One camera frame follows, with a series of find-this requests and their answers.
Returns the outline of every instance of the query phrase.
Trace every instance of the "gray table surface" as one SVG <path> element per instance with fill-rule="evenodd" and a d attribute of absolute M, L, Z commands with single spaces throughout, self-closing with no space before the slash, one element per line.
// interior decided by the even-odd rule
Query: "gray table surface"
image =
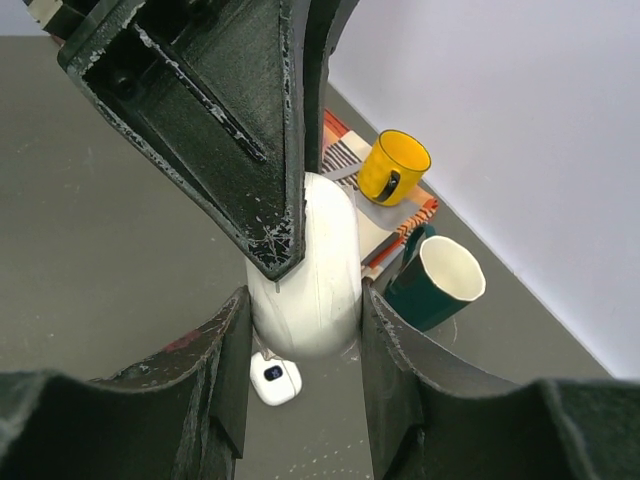
<path fill-rule="evenodd" d="M 202 324 L 244 284 L 244 263 L 102 120 L 55 55 L 47 38 L 0 38 L 0 369 L 88 379 Z M 449 235 L 466 235 L 442 215 Z M 487 253 L 474 253 L 483 263 Z M 435 338 L 516 381 L 604 375 L 554 319 L 528 324 L 487 276 L 482 302 Z M 303 391 L 285 406 L 267 407 L 251 391 L 236 478 L 370 478 L 357 352 L 300 370 Z"/>

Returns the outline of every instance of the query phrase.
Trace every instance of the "mug handle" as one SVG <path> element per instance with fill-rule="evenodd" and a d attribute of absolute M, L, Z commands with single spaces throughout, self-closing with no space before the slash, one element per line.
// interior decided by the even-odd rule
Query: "mug handle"
<path fill-rule="evenodd" d="M 427 239 L 433 237 L 435 234 L 436 229 L 433 228 L 433 225 L 428 223 L 422 223 L 413 229 L 413 232 L 409 235 L 407 243 L 404 246 L 404 255 L 402 256 L 402 265 L 400 266 L 399 272 L 404 270 L 404 267 L 406 267 L 409 261 L 413 258 L 413 254 L 418 246 L 418 240 L 420 240 L 420 237 L 424 235 L 425 239 Z"/>
<path fill-rule="evenodd" d="M 398 185 L 400 185 L 400 172 L 398 172 L 397 170 L 391 170 L 391 174 L 389 175 L 387 184 L 382 189 L 382 192 L 380 192 L 380 194 L 374 200 L 380 203 L 386 201 L 391 195 L 393 195 L 393 192 L 396 191 Z"/>

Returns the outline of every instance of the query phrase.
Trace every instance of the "small white device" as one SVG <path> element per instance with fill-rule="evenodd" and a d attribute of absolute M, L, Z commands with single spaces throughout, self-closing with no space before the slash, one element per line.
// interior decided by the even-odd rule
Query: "small white device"
<path fill-rule="evenodd" d="M 302 377 L 295 363 L 265 360 L 260 352 L 251 357 L 250 377 L 260 400 L 272 407 L 288 402 L 302 390 Z"/>

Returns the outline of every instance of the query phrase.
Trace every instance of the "dark green mug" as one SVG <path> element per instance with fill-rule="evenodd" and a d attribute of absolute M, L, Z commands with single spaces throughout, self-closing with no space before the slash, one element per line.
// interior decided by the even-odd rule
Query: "dark green mug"
<path fill-rule="evenodd" d="M 424 332 L 480 298 L 485 288 L 482 269 L 469 250 L 422 224 L 409 236 L 402 266 L 384 298 L 405 322 Z"/>

